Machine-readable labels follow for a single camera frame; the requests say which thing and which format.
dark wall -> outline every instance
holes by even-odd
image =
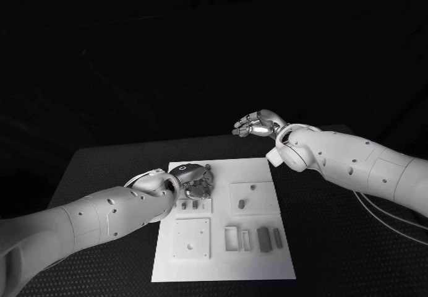
[[[25,193],[0,216],[46,208],[79,148],[227,134],[263,108],[428,158],[423,1],[151,2],[5,11],[0,177]]]

white platform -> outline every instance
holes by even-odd
[[[239,213],[239,215],[231,214],[230,184],[272,182],[267,159],[250,158],[174,162],[169,163],[168,171],[175,166],[185,163],[200,164],[201,166],[204,164],[211,165],[214,180],[211,191],[211,213],[193,214],[188,215],[188,217],[180,213],[177,216],[177,208],[174,208],[168,216],[159,221],[151,282],[295,279],[282,219],[279,213],[275,213],[276,207],[272,208],[269,203],[269,205],[266,205],[267,212],[275,214],[256,215],[252,211],[255,208],[250,207],[249,203],[246,210],[250,212],[250,215],[243,215],[242,213]],[[256,189],[257,193],[265,196],[265,190],[262,190],[260,187],[256,187]],[[253,201],[256,191],[249,194],[253,195],[253,197],[249,197],[250,201]],[[275,191],[273,195],[275,197],[267,197],[266,201],[276,202]],[[204,257],[204,253],[198,253],[197,255],[203,256],[198,257],[195,255],[193,257],[191,251],[201,251],[195,250],[195,244],[200,243],[200,246],[203,246],[207,241],[201,237],[194,237],[190,241],[194,241],[195,244],[191,243],[191,245],[188,245],[190,243],[187,244],[185,240],[177,242],[177,234],[174,234],[174,232],[177,233],[178,231],[174,227],[174,223],[181,223],[184,219],[194,220],[201,218],[208,219],[208,256]],[[237,252],[224,251],[224,227],[227,226],[237,227]],[[272,252],[267,253],[262,253],[257,247],[256,229],[259,227],[267,227],[269,229]],[[275,244],[272,232],[275,228],[279,229],[282,239],[283,247],[280,249],[276,248]],[[249,252],[244,252],[242,249],[242,231],[247,231],[249,235]],[[187,245],[191,248],[188,252],[185,252],[184,248]],[[181,259],[174,257],[174,251],[177,249],[184,252],[184,254],[181,254]]]

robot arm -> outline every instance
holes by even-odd
[[[181,190],[191,199],[207,198],[211,180],[208,165],[185,164],[171,173],[157,169],[135,176],[123,187],[0,220],[0,297],[15,296],[35,274],[66,256],[159,221]]]
[[[409,157],[367,139],[304,124],[263,126],[252,113],[234,124],[233,134],[275,135],[266,158],[276,167],[316,170],[327,181],[348,190],[381,197],[428,217],[428,161]]]

black tabletop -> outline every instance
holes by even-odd
[[[319,129],[351,134],[344,125]],[[80,149],[48,208],[122,186],[148,170],[167,171],[168,162],[259,158],[273,146],[269,137],[223,135]],[[428,296],[428,246],[390,231],[351,191],[324,181],[314,170],[296,173],[283,164],[269,165],[269,170],[295,280],[151,283],[157,222],[72,254],[37,274],[18,296]],[[413,220],[407,209],[370,198]],[[373,211],[397,230],[428,241],[420,229]]]

